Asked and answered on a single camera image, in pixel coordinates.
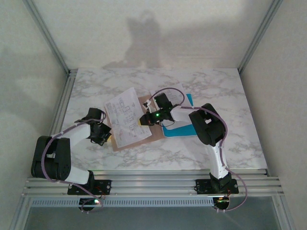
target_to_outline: white marble table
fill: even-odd
[[[211,103],[226,121],[229,136],[224,151],[231,169],[266,169],[267,165],[237,69],[79,69],[63,129],[84,117],[89,107],[104,103],[134,87],[138,96],[150,89],[181,82],[195,106]],[[208,147],[197,137],[165,138],[114,152],[83,140],[72,149],[72,164],[89,170],[209,169]]]

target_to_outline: glass panel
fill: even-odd
[[[231,206],[242,201],[232,198]],[[74,208],[31,208],[26,230],[279,230],[271,197],[249,197],[237,210],[212,207],[103,208],[85,214]]]

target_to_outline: blue notebook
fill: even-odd
[[[187,97],[191,105],[193,106],[192,95],[190,93],[187,93]],[[167,138],[196,136],[196,132],[193,125],[183,126],[172,130],[168,130],[166,127],[162,127],[162,130],[164,136]]]

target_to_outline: brown cardboard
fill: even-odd
[[[140,104],[142,105],[150,97],[151,97],[150,95],[144,96],[144,97],[139,97]],[[110,124],[109,117],[106,116],[106,118],[107,118],[108,125],[110,127],[112,127],[111,124]],[[163,131],[162,131],[162,127],[161,126],[149,126],[149,129],[150,129],[150,131],[152,133],[152,135],[150,137],[148,137],[148,138],[146,138],[144,140],[140,140],[138,142],[135,142],[133,144],[126,145],[126,146],[121,147],[121,148],[117,147],[115,138],[113,137],[113,135],[111,135],[111,143],[112,143],[113,151],[116,152],[116,151],[122,151],[122,150],[126,150],[126,149],[131,149],[133,147],[136,147],[136,146],[139,146],[139,145],[142,145],[142,144],[150,143],[150,142],[153,142],[153,141],[165,138],[164,135],[163,135]]]

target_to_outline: metal vent grille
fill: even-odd
[[[35,198],[32,207],[79,207],[79,198]],[[191,198],[112,198],[103,202],[104,207],[203,207],[213,206],[212,197]]]

